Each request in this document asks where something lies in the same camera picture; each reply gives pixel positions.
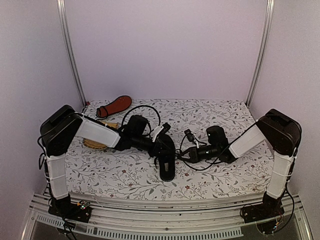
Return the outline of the black shoe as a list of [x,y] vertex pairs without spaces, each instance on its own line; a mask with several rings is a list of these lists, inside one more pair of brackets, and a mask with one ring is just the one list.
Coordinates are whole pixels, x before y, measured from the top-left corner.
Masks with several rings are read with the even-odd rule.
[[159,162],[159,176],[163,181],[170,182],[175,178],[175,143],[167,134],[160,135],[156,143],[159,147],[156,155]]

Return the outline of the black shoelace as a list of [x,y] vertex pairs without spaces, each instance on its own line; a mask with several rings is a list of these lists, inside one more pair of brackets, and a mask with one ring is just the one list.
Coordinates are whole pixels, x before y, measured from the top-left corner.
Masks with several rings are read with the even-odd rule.
[[175,171],[176,158],[179,156],[179,150],[162,150],[160,155],[154,158],[154,164],[158,161],[159,172],[167,174]]

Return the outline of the red-soled shoe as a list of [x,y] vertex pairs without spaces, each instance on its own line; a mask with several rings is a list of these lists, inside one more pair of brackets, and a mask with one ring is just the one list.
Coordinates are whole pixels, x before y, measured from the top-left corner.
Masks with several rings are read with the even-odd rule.
[[132,98],[128,95],[117,97],[107,105],[102,105],[96,109],[96,116],[100,119],[106,119],[111,115],[127,110],[132,104]]

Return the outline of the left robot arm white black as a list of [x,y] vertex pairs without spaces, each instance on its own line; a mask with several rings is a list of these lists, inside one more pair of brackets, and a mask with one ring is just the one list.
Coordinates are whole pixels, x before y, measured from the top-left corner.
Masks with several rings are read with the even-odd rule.
[[38,145],[42,148],[45,161],[46,178],[55,202],[55,209],[63,216],[70,217],[74,213],[74,205],[69,202],[66,184],[65,158],[74,137],[103,144],[117,151],[131,147],[158,154],[157,141],[170,126],[159,124],[148,135],[144,128],[148,121],[140,116],[132,116],[128,124],[119,129],[95,120],[83,113],[76,112],[70,105],[64,105],[40,126]]

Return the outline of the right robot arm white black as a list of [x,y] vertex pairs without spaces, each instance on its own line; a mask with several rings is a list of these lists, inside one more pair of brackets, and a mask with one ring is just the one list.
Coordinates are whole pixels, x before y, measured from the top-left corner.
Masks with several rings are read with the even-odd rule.
[[283,197],[292,176],[302,132],[302,127],[296,120],[271,109],[232,142],[228,141],[224,129],[218,125],[206,129],[207,144],[199,142],[189,129],[185,130],[185,138],[194,143],[194,146],[179,150],[177,157],[192,164],[210,159],[231,164],[260,143],[268,142],[274,151],[274,162],[264,193],[266,201],[259,206],[258,213],[262,218],[269,218],[278,210],[275,200]]

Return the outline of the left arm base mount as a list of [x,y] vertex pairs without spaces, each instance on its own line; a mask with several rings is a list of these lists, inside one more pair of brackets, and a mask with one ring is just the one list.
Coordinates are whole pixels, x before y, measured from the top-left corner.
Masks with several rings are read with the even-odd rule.
[[71,203],[68,200],[62,201],[60,199],[51,201],[48,213],[63,219],[88,223],[91,218],[92,210],[93,209],[90,206],[82,208],[76,203]]

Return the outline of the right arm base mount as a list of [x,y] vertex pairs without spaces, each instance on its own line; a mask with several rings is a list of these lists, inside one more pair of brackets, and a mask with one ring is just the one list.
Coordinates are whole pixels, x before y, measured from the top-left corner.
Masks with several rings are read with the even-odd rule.
[[269,218],[278,217],[285,213],[282,201],[277,203],[259,203],[246,204],[240,211],[239,215],[243,218],[245,223],[257,222]]

